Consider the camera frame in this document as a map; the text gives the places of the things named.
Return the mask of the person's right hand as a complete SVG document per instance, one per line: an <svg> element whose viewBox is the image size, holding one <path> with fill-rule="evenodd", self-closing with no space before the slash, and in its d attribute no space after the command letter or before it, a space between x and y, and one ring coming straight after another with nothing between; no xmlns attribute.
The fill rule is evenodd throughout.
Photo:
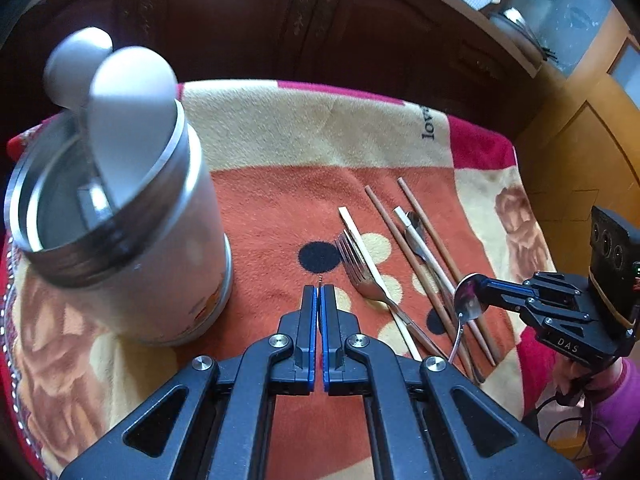
<svg viewBox="0 0 640 480"><path fill-rule="evenodd" d="M616 360L608 368L602 370L602 372L595 373L592 370L588 370L587 367L582 366L582 364L558 354L552 370L552 380L555 387L563 394L567 394L570 391L570 386L574 380L582 377L589 378L589 382L585 385L586 390L603 391L612 387L612 385L617 382L620 374L622 374L622 370L623 363L621 360Z"/></svg>

